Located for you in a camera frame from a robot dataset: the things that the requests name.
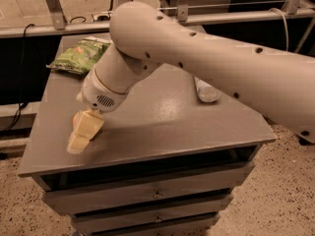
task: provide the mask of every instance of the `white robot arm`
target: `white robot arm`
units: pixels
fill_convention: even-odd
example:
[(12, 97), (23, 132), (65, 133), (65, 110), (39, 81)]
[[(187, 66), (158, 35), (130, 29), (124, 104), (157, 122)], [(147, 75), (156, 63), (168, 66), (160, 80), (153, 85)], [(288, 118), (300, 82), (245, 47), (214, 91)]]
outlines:
[(140, 2), (118, 7), (113, 44), (90, 71), (81, 100), (113, 111), (130, 88), (168, 63), (315, 143), (315, 59), (187, 29)]

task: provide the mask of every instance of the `drawer handle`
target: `drawer handle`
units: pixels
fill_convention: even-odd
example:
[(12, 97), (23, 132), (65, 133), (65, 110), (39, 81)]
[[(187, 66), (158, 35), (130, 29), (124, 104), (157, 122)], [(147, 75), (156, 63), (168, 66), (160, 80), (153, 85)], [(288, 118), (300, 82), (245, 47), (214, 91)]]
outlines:
[(163, 220), (157, 215), (155, 223), (161, 223)]
[(159, 190), (156, 190), (155, 194), (153, 195), (155, 199), (159, 199), (163, 197), (163, 194), (159, 192)]

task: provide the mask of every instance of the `wire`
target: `wire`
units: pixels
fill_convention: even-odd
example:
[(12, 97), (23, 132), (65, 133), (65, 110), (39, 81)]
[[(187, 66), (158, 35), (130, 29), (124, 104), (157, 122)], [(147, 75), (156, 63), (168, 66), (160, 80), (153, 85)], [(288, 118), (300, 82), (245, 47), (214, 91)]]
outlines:
[(72, 23), (74, 20), (77, 20), (77, 19), (83, 19), (83, 21), (81, 23), (84, 23), (87, 19), (86, 17), (83, 17), (83, 16), (78, 16), (78, 17), (74, 17), (70, 20), (70, 23)]
[(285, 18), (284, 12), (282, 10), (277, 9), (277, 8), (272, 8), (272, 9), (270, 9), (270, 11), (275, 12), (277, 14), (280, 14), (283, 18), (283, 24), (284, 24), (284, 30), (285, 30), (285, 42), (286, 42), (285, 50), (288, 51), (288, 29), (287, 29), (287, 23), (286, 23), (286, 18)]
[[(25, 56), (25, 50), (26, 50), (26, 34), (27, 34), (28, 28), (30, 28), (30, 27), (34, 27), (34, 24), (29, 24), (28, 26), (26, 26), (24, 28), (24, 31), (23, 31), (22, 54), (21, 54), (21, 59), (20, 59), (20, 65), (18, 68), (18, 75), (21, 74), (21, 71), (23, 68), (23, 62), (24, 62), (24, 56)], [(20, 81), (20, 94), (19, 94), (19, 101), (18, 101), (18, 110), (16, 111), (11, 124), (7, 128), (5, 128), (4, 130), (0, 131), (1, 133), (6, 132), (6, 131), (10, 131), (20, 120), (21, 111), (28, 105), (27, 103), (21, 103), (22, 102), (22, 96), (23, 96), (23, 84), (22, 84), (22, 81)]]

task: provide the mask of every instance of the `green bag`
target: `green bag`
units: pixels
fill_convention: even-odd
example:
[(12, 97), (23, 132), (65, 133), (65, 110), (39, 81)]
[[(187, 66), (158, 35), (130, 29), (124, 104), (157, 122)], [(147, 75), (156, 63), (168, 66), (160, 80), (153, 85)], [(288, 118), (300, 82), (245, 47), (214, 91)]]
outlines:
[(67, 49), (46, 67), (56, 71), (84, 75), (97, 63), (111, 40), (89, 36)]

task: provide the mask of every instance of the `drawer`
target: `drawer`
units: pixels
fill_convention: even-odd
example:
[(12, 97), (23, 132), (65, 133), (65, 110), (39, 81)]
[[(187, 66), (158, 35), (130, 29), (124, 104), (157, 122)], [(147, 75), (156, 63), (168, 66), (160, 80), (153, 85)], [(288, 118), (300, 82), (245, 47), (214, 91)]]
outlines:
[(105, 213), (92, 212), (91, 215), (74, 217), (73, 226), (81, 233), (113, 230), (140, 224), (161, 223), (178, 217), (219, 211), (225, 209), (232, 195), (215, 195), (212, 192), (183, 198), (168, 199), (155, 205), (124, 206)]
[(101, 236), (172, 236), (176, 232), (192, 232), (196, 229), (208, 229), (220, 219), (216, 213), (207, 213), (181, 219), (173, 219), (160, 224), (133, 226), (118, 230), (92, 233)]
[(172, 174), (46, 193), (43, 200), (59, 214), (76, 214), (111, 207), (169, 199), (232, 188), (254, 168), (253, 162), (187, 170)]

